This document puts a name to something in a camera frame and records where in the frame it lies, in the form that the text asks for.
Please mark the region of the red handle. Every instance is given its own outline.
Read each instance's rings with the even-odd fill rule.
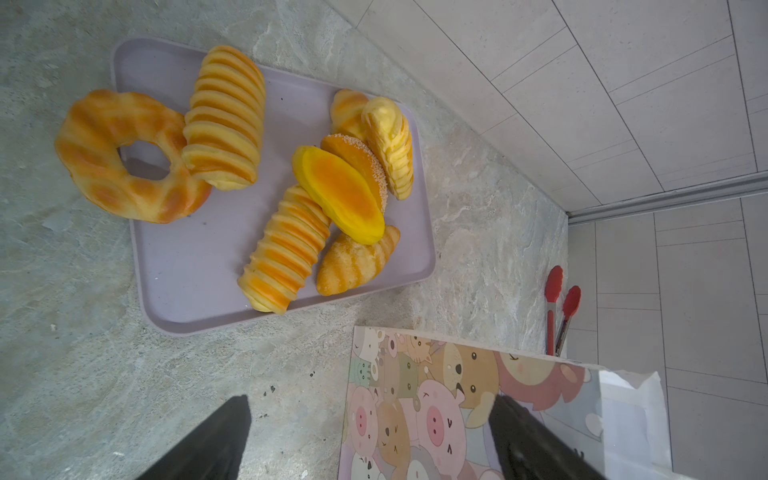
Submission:
[[[547,311],[547,355],[554,355],[554,312]]]

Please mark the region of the yellow bun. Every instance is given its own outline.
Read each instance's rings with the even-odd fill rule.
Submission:
[[[283,314],[312,273],[330,235],[330,219],[307,192],[286,190],[237,284],[260,312]]]
[[[359,91],[346,88],[337,91],[331,104],[331,133],[349,135],[364,141],[366,131],[360,113],[367,103],[368,97]]]
[[[384,237],[373,245],[361,245],[341,233],[333,242],[317,273],[320,295],[336,295],[357,288],[381,273],[400,241],[400,230],[387,225]]]
[[[293,174],[342,232],[365,245],[381,240],[384,215],[351,165],[318,147],[302,146],[293,154]]]
[[[208,52],[184,118],[181,157],[193,176],[219,190],[256,182],[265,99],[264,77],[245,54],[226,45]]]
[[[144,94],[92,91],[69,109],[55,148],[74,185],[91,202],[120,217],[168,223],[197,210],[210,185],[181,160],[184,117]],[[162,180],[130,175],[118,147],[136,140],[157,145],[170,160]]]
[[[373,154],[360,139],[349,135],[327,135],[320,142],[320,148],[340,157],[346,163],[352,165],[366,179],[368,188],[373,192],[379,210],[384,213],[389,192],[386,189],[386,175],[379,163],[379,159]]]
[[[373,98],[362,110],[366,140],[386,173],[389,190],[405,200],[413,188],[413,145],[408,119],[394,101]]]

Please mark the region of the gray stone surface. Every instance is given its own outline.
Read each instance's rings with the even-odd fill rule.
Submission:
[[[0,32],[3,478],[134,478],[243,393],[253,425],[241,478],[333,478],[353,325],[542,351],[542,285],[566,262],[563,211],[320,0],[11,1]],[[128,222],[83,199],[53,150],[69,106],[110,86],[109,52],[134,34],[227,43],[409,104],[434,275],[189,338],[148,328]]]

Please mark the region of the tray rim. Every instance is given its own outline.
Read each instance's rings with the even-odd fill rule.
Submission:
[[[177,41],[167,40],[166,38],[154,37],[154,36],[151,36],[151,35],[129,35],[129,36],[123,38],[122,40],[120,40],[118,43],[116,43],[112,47],[112,49],[110,51],[109,67],[110,67],[110,77],[111,77],[112,89],[114,91],[118,91],[117,78],[115,76],[115,67],[114,67],[114,65],[115,65],[115,63],[114,63],[115,55],[117,54],[118,50],[123,45],[125,45],[125,44],[127,44],[127,43],[129,43],[131,41],[136,41],[136,40],[157,41],[157,42],[160,42],[160,43],[164,43],[164,44],[168,44],[168,45],[173,45],[173,46],[176,46],[176,47],[179,47],[179,48],[186,48],[188,50],[194,50],[194,51],[198,51],[198,52],[201,52],[201,53],[206,53],[207,52],[207,50],[204,49],[204,48],[198,48],[198,47],[194,47],[194,46],[191,46],[191,45],[186,45],[186,44],[183,44],[183,43],[180,43],[180,42],[177,42]],[[314,82],[317,82],[317,83],[320,83],[320,84],[328,85],[330,87],[338,88],[339,90],[343,89],[343,88],[346,88],[346,87],[342,87],[342,86],[339,86],[339,85],[334,84],[334,83],[330,83],[328,81],[319,80],[317,78],[312,78],[312,77],[308,77],[306,75],[297,74],[297,73],[294,73],[292,71],[287,71],[287,70],[282,70],[280,68],[274,68],[274,67],[270,67],[270,66],[267,66],[267,65],[262,65],[261,63],[259,63],[257,61],[254,61],[254,63],[256,63],[259,68],[265,68],[266,70],[276,71],[276,72],[280,72],[280,73],[284,73],[284,74],[291,74],[294,77],[298,77],[298,78],[302,78],[302,79],[305,79],[305,80],[310,80],[310,81],[314,81]],[[373,94],[373,93],[371,93],[369,91],[362,91],[362,92],[367,94],[367,95],[377,96],[376,94]],[[413,117],[415,117],[415,115],[413,114],[413,110],[408,105],[403,104],[400,101],[395,101],[395,102],[397,103],[398,106],[400,106],[400,108],[405,108]],[[424,172],[424,161],[423,161],[422,152],[421,152],[421,142],[420,142],[421,136],[419,134],[419,126],[415,125],[414,126],[414,130],[415,130],[416,137],[419,139],[419,142],[417,143],[417,147],[419,149],[419,159],[420,159],[420,161],[422,163],[422,172]],[[286,313],[288,313],[288,312],[297,312],[297,311],[300,311],[300,310],[306,310],[306,309],[309,309],[309,308],[313,308],[313,307],[316,307],[316,306],[323,305],[324,303],[335,303],[335,302],[338,302],[338,301],[341,301],[341,300],[350,300],[350,299],[353,299],[353,298],[356,298],[356,297],[359,297],[359,296],[369,295],[369,294],[372,294],[372,293],[383,292],[383,291],[390,290],[390,289],[393,289],[393,288],[398,288],[398,287],[401,287],[401,286],[412,285],[414,283],[422,282],[424,280],[429,279],[432,276],[432,274],[435,272],[435,268],[437,267],[437,250],[435,249],[435,233],[434,233],[434,231],[432,229],[432,214],[429,211],[429,195],[427,196],[426,201],[425,201],[425,208],[426,208],[426,212],[427,212],[428,218],[429,218],[429,247],[430,247],[429,252],[431,253],[431,255],[430,255],[429,265],[427,266],[427,268],[425,270],[425,272],[427,272],[427,274],[423,278],[419,278],[419,279],[415,279],[415,280],[409,280],[409,281],[407,281],[405,283],[402,283],[400,285],[387,286],[387,287],[384,287],[384,288],[379,288],[379,289],[376,289],[376,290],[371,290],[369,292],[354,293],[354,294],[346,295],[346,296],[328,296],[328,297],[326,297],[327,300],[323,300],[323,301],[320,301],[318,303],[314,303],[312,305],[305,305],[305,306],[300,306],[300,307],[296,307],[296,308],[290,308],[290,305],[289,305],[288,306],[288,311]],[[163,328],[158,322],[155,322],[155,320],[153,320],[147,314],[147,308],[144,305],[144,292],[143,292],[143,289],[142,289],[141,275],[139,274],[140,267],[139,267],[139,262],[138,262],[138,247],[137,247],[137,243],[136,243],[136,232],[135,232],[135,229],[134,229],[135,221],[136,220],[132,220],[131,219],[131,220],[129,220],[129,224],[130,224],[130,228],[131,228],[131,246],[133,248],[133,254],[134,254],[134,278],[136,279],[137,295],[138,295],[138,300],[139,300],[139,309],[141,310],[141,316],[144,318],[144,321],[146,323],[148,323],[153,329],[155,329],[158,332],[161,332],[161,333],[163,333],[165,335],[168,335],[168,336],[184,337],[184,336],[197,335],[197,334],[200,334],[200,333],[207,333],[207,332],[211,332],[211,331],[214,331],[214,330],[226,329],[226,328],[238,326],[238,325],[243,324],[243,323],[252,322],[252,321],[257,320],[257,319],[262,319],[262,318],[265,318],[265,317],[268,317],[268,316],[275,316],[275,315],[277,315],[275,312],[268,312],[268,313],[258,312],[258,313],[263,313],[263,315],[252,316],[252,317],[249,317],[249,318],[246,318],[246,319],[236,320],[236,321],[233,321],[233,322],[230,322],[230,323],[225,323],[223,325],[209,326],[207,328],[198,329],[198,330],[194,330],[194,331],[174,331],[173,329],[165,329],[165,328]],[[167,320],[161,320],[160,323],[162,323],[162,324],[167,324],[168,323],[168,324],[171,324],[171,325],[176,325],[176,324],[178,324],[178,325],[188,325],[188,323],[174,323],[174,322],[170,322],[170,321],[167,321]]]

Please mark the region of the donut hole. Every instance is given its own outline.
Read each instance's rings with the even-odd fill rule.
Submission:
[[[134,177],[163,180],[170,171],[170,161],[155,144],[138,140],[121,150],[123,165]]]

